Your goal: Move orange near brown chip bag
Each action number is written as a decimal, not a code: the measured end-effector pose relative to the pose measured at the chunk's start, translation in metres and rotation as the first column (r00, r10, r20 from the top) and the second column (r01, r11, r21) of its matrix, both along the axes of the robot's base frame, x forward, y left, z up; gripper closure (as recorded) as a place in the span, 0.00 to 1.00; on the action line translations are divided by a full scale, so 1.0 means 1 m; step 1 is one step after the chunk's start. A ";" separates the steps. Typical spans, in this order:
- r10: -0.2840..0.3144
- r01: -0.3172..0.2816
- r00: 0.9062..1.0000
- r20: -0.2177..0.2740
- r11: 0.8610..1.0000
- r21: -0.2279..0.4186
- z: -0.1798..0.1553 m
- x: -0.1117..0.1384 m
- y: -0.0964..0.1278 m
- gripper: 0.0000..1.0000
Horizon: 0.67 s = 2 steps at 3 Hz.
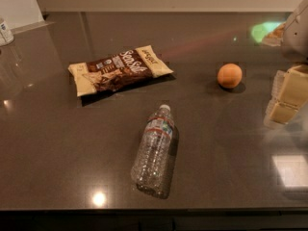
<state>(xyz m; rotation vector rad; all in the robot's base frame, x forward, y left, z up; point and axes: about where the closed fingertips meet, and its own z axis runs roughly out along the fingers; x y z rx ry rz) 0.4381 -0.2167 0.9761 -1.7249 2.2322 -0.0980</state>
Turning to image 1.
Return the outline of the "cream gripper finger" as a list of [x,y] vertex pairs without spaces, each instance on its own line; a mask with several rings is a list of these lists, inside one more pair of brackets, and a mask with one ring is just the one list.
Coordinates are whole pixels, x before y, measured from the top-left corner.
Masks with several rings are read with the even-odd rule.
[[292,120],[297,110],[285,104],[280,104],[276,99],[271,99],[266,109],[264,124],[266,126],[282,126]]

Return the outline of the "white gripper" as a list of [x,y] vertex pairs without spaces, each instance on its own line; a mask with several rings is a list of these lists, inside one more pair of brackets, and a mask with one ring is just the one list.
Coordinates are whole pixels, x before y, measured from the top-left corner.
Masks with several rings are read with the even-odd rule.
[[[282,54],[294,63],[308,63],[308,0],[302,0],[288,17],[282,38]],[[308,101],[308,65],[278,70],[271,95],[282,104],[302,107]]]

